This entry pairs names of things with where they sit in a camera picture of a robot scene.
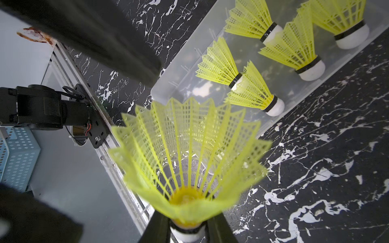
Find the red wire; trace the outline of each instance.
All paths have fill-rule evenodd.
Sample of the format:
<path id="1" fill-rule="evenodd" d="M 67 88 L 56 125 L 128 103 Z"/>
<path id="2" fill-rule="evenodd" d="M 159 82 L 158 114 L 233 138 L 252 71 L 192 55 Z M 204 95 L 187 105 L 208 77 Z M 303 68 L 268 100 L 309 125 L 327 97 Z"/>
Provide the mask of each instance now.
<path id="1" fill-rule="evenodd" d="M 90 124 L 89 122 L 88 122 L 88 125 L 87 125 L 87 127 L 86 127 L 86 132 L 85 132 L 85 136 L 87 136 L 88 135 L 88 132 L 92 129 L 92 124 Z"/>

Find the metal bracket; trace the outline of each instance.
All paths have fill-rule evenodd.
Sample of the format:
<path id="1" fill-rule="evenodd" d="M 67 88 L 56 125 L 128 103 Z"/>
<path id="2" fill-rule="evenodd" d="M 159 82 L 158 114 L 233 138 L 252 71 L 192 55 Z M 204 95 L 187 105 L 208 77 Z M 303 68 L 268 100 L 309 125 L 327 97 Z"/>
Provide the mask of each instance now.
<path id="1" fill-rule="evenodd" d="M 104 120 L 100 117 L 98 110 L 90 99 L 88 93 L 85 91 L 84 87 L 80 84 L 76 84 L 74 89 L 83 93 L 85 95 L 85 101 L 88 102 L 89 105 L 92 107 L 92 109 L 90 109 L 90 122 L 92 128 L 88 131 L 87 136 L 91 141 L 93 147 L 97 149 L 101 145 L 103 145 L 105 139 L 109 135 L 109 128 L 105 124 Z"/>

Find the shuttlecock mesh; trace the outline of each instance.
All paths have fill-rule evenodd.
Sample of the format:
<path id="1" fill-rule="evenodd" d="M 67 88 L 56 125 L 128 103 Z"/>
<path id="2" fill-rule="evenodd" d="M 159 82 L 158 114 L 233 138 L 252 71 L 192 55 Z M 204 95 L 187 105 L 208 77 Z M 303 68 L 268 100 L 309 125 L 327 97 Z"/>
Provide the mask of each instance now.
<path id="1" fill-rule="evenodd" d="M 207 54 L 203 57 L 196 71 L 197 77 L 229 85 L 238 75 L 238 68 L 234 62 L 226 40 L 222 37 L 208 47 Z"/>
<path id="2" fill-rule="evenodd" d="M 338 35 L 363 20 L 366 0 L 310 0 L 309 3 L 313 22 Z"/>
<path id="3" fill-rule="evenodd" d="M 244 68 L 242 82 L 236 85 L 237 89 L 227 94 L 225 102 L 264 110 L 274 98 L 263 77 L 251 61 Z"/>
<path id="4" fill-rule="evenodd" d="M 261 39 L 273 23 L 265 0 L 236 0 L 225 32 Z"/>
<path id="5" fill-rule="evenodd" d="M 316 57 L 312 15 L 310 5 L 297 10 L 292 22 L 288 22 L 282 32 L 262 48 L 259 54 L 280 62 L 296 70 L 305 67 Z"/>
<path id="6" fill-rule="evenodd" d="M 271 142 L 256 139 L 260 122 L 244 122 L 244 109 L 190 98 L 137 106 L 136 114 L 123 114 L 126 127 L 113 128 L 120 147 L 109 153 L 128 188 L 175 222 L 219 214 L 267 173 L 259 159 Z"/>

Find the clear plastic tray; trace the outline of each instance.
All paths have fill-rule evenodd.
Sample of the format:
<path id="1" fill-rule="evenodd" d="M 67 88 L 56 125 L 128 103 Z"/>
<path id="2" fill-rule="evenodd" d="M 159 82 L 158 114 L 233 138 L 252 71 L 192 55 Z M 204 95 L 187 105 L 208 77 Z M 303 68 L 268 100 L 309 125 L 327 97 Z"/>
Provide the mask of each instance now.
<path id="1" fill-rule="evenodd" d="M 302 2 L 305 1 L 268 0 L 267 4 L 272 20 L 284 27 L 286 22 L 291 21 L 296 16 L 296 9 Z M 167 104 L 171 97 L 184 102 L 193 96 L 201 103 L 213 98 L 216 105 L 221 105 L 227 93 L 230 92 L 229 87 L 196 77 L 196 70 L 198 69 L 197 64 L 202 61 L 201 55 L 207 53 L 207 47 L 212 45 L 213 40 L 223 36 L 231 50 L 238 71 L 242 72 L 243 67 L 251 60 L 262 74 L 270 91 L 285 102 L 285 110 L 278 117 L 270 117 L 256 108 L 246 108 L 245 119 L 247 121 L 262 121 L 258 136 L 286 115 L 389 27 L 389 1 L 387 0 L 367 0 L 364 19 L 370 28 L 370 35 L 357 48 L 339 49 L 335 44 L 333 34 L 315 26 L 316 54 L 326 64 L 326 71 L 320 79 L 307 82 L 300 79 L 294 69 L 258 54 L 258 51 L 264 47 L 259 39 L 232 35 L 223 31 L 228 11 L 234 6 L 235 0 L 218 0 L 214 4 L 154 85 L 151 95 L 154 100 L 162 104 Z M 234 106 L 233 110 L 242 108 L 244 107 Z"/>

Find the perforated metal panel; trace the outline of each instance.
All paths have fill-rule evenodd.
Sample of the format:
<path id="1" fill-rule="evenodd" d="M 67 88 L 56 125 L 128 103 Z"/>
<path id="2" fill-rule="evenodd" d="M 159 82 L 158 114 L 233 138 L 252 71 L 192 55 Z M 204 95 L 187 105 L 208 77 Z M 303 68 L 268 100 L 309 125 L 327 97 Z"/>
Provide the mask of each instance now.
<path id="1" fill-rule="evenodd" d="M 40 147 L 28 128 L 7 127 L 7 131 L 10 137 L 2 140 L 8 146 L 8 159 L 1 182 L 24 192 L 38 159 Z"/>
<path id="2" fill-rule="evenodd" d="M 0 156 L 0 181 L 1 181 L 4 173 L 4 167 L 7 163 L 7 159 L 9 155 L 8 146 L 5 142 L 5 139 L 1 136 L 0 136 L 0 154 L 1 154 Z"/>

